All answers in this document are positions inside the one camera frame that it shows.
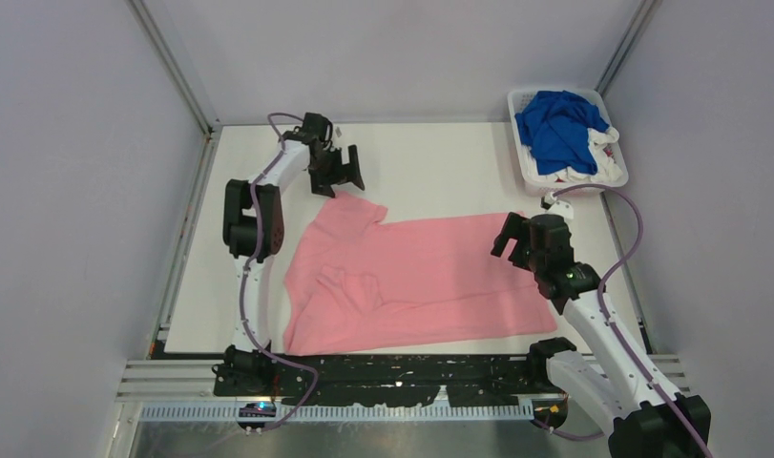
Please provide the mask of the pink t shirt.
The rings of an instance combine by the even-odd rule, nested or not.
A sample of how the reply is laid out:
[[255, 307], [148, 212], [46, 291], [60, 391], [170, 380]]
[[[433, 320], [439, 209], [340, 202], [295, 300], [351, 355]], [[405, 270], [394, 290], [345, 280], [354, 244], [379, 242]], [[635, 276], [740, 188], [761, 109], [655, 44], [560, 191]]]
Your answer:
[[340, 193], [306, 227], [284, 276], [285, 350], [309, 356], [546, 334], [533, 275], [492, 255], [502, 214], [387, 220]]

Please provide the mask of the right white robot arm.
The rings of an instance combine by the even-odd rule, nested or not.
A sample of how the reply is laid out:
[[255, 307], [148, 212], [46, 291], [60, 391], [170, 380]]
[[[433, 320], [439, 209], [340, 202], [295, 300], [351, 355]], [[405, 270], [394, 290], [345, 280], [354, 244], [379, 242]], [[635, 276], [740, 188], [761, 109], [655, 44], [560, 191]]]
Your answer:
[[507, 215], [492, 255], [533, 274], [552, 303], [590, 347], [598, 364], [565, 338], [531, 346], [527, 379], [539, 391], [565, 392], [600, 427], [613, 457], [708, 457], [711, 411], [682, 394], [618, 321], [605, 281], [575, 260], [565, 219]]

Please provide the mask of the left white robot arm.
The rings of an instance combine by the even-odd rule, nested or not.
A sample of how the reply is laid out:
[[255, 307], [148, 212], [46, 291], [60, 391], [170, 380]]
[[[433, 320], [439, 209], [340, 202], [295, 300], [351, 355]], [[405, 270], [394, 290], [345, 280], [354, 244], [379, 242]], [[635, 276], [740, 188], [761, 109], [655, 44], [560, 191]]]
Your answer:
[[344, 184], [366, 188], [356, 146], [335, 144], [340, 132], [329, 118], [306, 113], [295, 119], [296, 127], [276, 132], [277, 152], [260, 172], [225, 186], [221, 236], [235, 263], [239, 305], [232, 342], [214, 368], [218, 396], [273, 394], [279, 365], [303, 369], [271, 350], [270, 277], [284, 242], [282, 194], [300, 173], [308, 174], [317, 196], [334, 198]]

